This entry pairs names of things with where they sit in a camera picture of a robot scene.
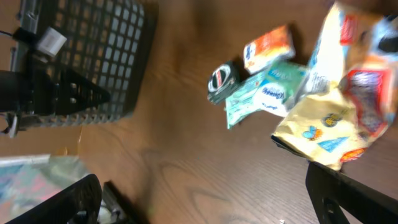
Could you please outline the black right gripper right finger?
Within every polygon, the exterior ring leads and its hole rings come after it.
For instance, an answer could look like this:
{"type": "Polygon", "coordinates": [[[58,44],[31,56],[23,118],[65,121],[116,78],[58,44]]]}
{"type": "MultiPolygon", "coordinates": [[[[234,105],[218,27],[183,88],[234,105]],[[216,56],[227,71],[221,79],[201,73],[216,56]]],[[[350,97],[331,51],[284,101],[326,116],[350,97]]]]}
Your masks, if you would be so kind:
{"type": "Polygon", "coordinates": [[[310,162],[305,185],[320,223],[397,223],[397,200],[340,172],[310,162]]]}

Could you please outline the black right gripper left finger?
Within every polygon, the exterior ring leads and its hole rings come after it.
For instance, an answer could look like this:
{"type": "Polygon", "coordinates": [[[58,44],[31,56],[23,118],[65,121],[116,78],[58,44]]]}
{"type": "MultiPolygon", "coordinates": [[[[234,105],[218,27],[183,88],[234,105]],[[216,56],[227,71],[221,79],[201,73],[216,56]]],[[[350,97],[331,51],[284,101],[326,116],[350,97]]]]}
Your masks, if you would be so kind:
{"type": "Polygon", "coordinates": [[[7,224],[96,223],[101,201],[100,182],[89,174],[7,224]]]}

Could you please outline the green Zam-Buk tin box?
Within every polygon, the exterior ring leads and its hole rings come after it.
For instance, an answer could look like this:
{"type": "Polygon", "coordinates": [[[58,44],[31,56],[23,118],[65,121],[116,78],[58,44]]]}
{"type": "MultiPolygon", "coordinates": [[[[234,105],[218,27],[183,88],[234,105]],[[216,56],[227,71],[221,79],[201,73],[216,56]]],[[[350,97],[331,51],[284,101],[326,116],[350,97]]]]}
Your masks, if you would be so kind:
{"type": "Polygon", "coordinates": [[[216,68],[208,80],[207,98],[217,105],[229,97],[240,86],[240,75],[232,60],[216,68]]]}

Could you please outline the teal snack packet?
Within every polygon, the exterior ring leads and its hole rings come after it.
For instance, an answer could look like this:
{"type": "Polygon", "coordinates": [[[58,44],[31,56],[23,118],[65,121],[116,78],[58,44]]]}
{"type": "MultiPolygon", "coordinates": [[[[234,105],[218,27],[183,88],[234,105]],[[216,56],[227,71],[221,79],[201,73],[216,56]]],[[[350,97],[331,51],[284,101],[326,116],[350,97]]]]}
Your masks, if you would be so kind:
{"type": "Polygon", "coordinates": [[[275,62],[248,78],[225,100],[227,128],[231,129],[257,111],[286,117],[300,99],[306,76],[307,67],[275,62]]]}

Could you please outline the orange white small box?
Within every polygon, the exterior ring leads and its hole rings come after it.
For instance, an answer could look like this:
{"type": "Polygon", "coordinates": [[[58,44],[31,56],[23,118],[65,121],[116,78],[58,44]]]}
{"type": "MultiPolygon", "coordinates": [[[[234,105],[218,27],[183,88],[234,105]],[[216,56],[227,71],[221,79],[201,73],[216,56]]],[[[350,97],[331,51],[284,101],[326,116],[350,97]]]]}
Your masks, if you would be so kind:
{"type": "Polygon", "coordinates": [[[244,67],[250,74],[265,69],[278,60],[295,57],[295,48],[288,25],[279,26],[246,44],[244,67]]]}

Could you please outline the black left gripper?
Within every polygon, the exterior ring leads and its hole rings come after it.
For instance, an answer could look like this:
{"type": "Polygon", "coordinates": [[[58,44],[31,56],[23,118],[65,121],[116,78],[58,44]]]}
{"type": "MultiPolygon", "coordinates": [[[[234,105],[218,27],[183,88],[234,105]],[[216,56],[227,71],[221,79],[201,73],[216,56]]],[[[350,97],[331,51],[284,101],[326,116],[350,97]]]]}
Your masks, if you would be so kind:
{"type": "Polygon", "coordinates": [[[30,77],[1,70],[1,112],[69,115],[97,108],[110,98],[104,88],[69,68],[61,72],[57,90],[44,71],[30,77]]]}

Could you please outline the yellow white snack bag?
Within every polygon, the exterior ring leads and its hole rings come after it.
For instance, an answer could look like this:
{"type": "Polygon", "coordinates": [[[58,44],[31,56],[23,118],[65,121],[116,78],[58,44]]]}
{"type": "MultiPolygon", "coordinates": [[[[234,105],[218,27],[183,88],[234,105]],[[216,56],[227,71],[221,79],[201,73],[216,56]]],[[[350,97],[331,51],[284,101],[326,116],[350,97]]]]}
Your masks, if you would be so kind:
{"type": "Polygon", "coordinates": [[[298,98],[272,140],[333,170],[358,159],[397,113],[397,16],[334,3],[298,98]]]}

